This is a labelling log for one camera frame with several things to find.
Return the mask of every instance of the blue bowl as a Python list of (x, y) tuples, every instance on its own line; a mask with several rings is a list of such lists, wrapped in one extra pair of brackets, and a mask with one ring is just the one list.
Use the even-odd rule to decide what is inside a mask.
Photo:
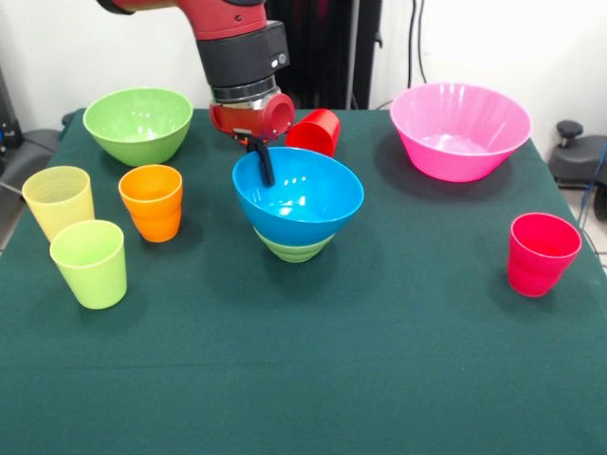
[(238, 160), (232, 181), (243, 211), (270, 241), (308, 246), (343, 228), (362, 205), (356, 175), (333, 158), (309, 150), (272, 147), (276, 184), (266, 187), (256, 153)]

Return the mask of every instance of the green bowl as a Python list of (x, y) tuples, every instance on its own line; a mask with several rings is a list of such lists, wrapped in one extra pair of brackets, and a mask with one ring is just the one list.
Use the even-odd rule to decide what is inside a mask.
[(190, 128), (192, 103), (163, 88), (127, 88), (93, 102), (84, 127), (101, 147), (128, 166), (163, 163)]
[(276, 244), (260, 234), (255, 227), (253, 229), (255, 230), (257, 236), (266, 244), (272, 253), (288, 263), (304, 263), (309, 261), (314, 256), (319, 254), (326, 244), (331, 242), (331, 239), (333, 238), (333, 235), (331, 235), (330, 237), (327, 237), (326, 239), (313, 245), (287, 246)]

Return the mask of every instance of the bowl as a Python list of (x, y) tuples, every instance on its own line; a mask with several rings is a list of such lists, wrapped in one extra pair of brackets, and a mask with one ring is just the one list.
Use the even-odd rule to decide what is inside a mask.
[(172, 90), (127, 88), (93, 102), (84, 127), (111, 156), (128, 166), (171, 158), (192, 121), (192, 103)]
[(449, 182), (486, 177), (531, 135), (531, 120), (521, 105), (464, 83), (405, 90), (390, 115), (417, 169)]
[(272, 242), (271, 240), (268, 240), (266, 237), (260, 234), (257, 229), (255, 229), (255, 233), (261, 239), (261, 241), (266, 244), (267, 248), (272, 253), (281, 258), (283, 261), (294, 264), (309, 261), (314, 256), (319, 254), (321, 250), (326, 246), (326, 244), (331, 242), (331, 239), (333, 238), (333, 236), (331, 235), (324, 239), (322, 242), (318, 242), (317, 244), (313, 245), (287, 246), (279, 245)]
[(362, 205), (359, 178), (339, 161), (292, 147), (270, 147), (269, 155), (275, 185), (264, 185), (256, 153), (238, 160), (232, 182), (245, 215), (273, 244), (312, 246), (325, 241)]

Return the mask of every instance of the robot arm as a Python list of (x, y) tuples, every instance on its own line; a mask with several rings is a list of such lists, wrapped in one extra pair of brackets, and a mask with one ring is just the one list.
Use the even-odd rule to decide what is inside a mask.
[(179, 7), (193, 28), (213, 102), (213, 125), (235, 137), (275, 139), (295, 118), (274, 73), (289, 65), (285, 26), (268, 21), (265, 0), (97, 0), (117, 14)]

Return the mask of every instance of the cup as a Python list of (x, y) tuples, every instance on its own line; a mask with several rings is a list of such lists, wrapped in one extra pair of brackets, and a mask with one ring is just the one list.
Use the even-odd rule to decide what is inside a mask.
[(114, 223), (74, 223), (55, 236), (49, 251), (83, 307), (109, 308), (126, 294), (124, 235)]
[(91, 179), (72, 166), (43, 169), (24, 183), (23, 197), (47, 239), (67, 226), (95, 219)]
[(118, 187), (145, 240), (160, 243), (177, 235), (183, 197), (183, 179), (177, 169), (162, 164), (141, 166), (126, 173)]
[(328, 109), (316, 109), (293, 125), (286, 135), (285, 145), (333, 157), (340, 130), (340, 119), (335, 113)]
[(581, 236), (571, 224), (548, 213), (525, 213), (510, 226), (508, 282), (526, 297), (541, 297), (580, 250)]

